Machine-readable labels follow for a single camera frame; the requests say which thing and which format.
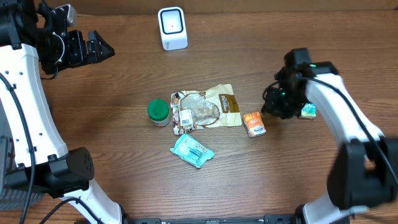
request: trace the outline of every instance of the small jar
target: small jar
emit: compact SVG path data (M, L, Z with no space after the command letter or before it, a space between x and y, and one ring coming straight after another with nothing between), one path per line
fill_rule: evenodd
M148 105L148 115L156 126L164 127L170 123L169 105L164 100L153 100Z

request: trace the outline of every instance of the wooden surface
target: wooden surface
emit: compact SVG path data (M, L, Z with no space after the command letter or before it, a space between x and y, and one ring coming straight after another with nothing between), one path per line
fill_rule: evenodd
M188 48L166 52L156 16L80 16L75 28L85 35L97 30L116 56L43 85L69 149L90 150L97 182L132 217L292 213L326 190L337 148L321 116L264 116L267 133L253 139L243 126L195 131L216 154L199 170L170 152L178 137L171 124L153 126L146 106L178 90L230 83L241 114L258 111L283 56L309 47L314 62L335 64L364 114L396 136L397 22L395 11L187 15ZM45 197L29 209L27 223L38 223L58 203ZM355 223L397 223L397 212L398 204L383 205ZM0 222L16 223L20 214L1 212ZM51 220L80 217L66 205Z
M48 0L50 6L71 4L85 15L154 15L179 6L185 13L391 10L398 0Z

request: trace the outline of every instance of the orange packet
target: orange packet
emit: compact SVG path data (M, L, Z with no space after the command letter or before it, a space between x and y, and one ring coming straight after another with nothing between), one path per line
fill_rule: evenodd
M262 123L259 112L243 115L243 122L248 129L248 135L250 138L260 136L266 133L266 127L264 127L264 124Z

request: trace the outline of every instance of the small snack package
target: small snack package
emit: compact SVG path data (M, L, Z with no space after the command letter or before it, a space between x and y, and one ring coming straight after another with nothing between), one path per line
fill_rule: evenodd
M214 152L202 146L189 134L181 135L170 151L197 168L201 168L207 160L214 157Z
M317 108L312 103L306 103L301 109L299 118L314 119L317 116Z
M262 123L259 112L243 115L243 122L248 129L249 137L256 137L266 133L266 127Z
M231 84L218 85L206 91L178 91L171 95L170 105L175 135L242 125Z

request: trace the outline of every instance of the green lid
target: green lid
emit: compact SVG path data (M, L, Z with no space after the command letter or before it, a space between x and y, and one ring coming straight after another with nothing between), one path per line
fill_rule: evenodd
M148 115L154 121L163 121L169 113L169 106L164 100L154 100L148 105Z

